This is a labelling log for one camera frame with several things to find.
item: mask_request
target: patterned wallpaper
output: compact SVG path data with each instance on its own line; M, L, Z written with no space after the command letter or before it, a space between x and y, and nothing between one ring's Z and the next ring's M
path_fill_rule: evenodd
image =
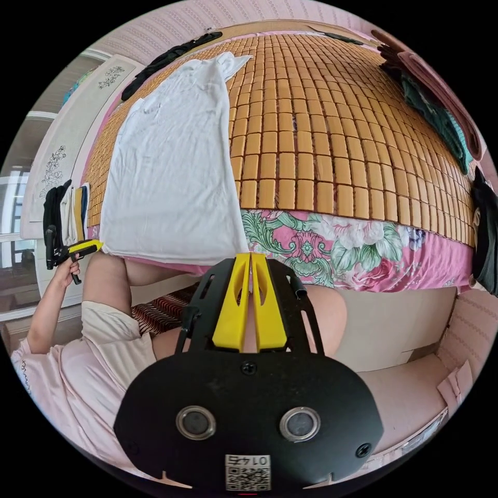
M471 365L474 381L493 346L498 330L498 298L481 290L462 293L455 302L449 327L437 356L449 369Z
M325 22L362 33L375 28L354 14L314 0L185 0L133 19L101 38L92 48L148 64L171 47L198 38L209 28L274 19Z

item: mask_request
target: qr code label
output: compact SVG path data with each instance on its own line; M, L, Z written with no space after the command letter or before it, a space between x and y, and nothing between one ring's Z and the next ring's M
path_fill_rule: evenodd
M269 491L270 455L225 455L227 491Z

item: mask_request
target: bamboo mat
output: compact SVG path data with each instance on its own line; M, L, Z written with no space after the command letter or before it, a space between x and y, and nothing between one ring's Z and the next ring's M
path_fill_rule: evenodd
M355 44L309 35L229 40L146 82L110 117L87 168L89 226L100 223L118 130L138 98L189 59L254 58L227 82L230 152L243 209L391 220L474 245L471 181L436 132Z

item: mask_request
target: yellow towel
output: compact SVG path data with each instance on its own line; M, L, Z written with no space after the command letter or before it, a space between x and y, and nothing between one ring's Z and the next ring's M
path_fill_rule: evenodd
M74 219L76 220L76 234L78 242L85 240L85 232L83 230L83 222L81 220L81 188L77 188L74 192Z

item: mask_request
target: pink shirt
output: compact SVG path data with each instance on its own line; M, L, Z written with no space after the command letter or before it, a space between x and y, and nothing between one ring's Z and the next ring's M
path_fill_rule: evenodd
M101 460L152 479L133 466L114 435L122 390L95 354L84 338L47 354L32 354L24 339L11 360L32 400L59 432Z

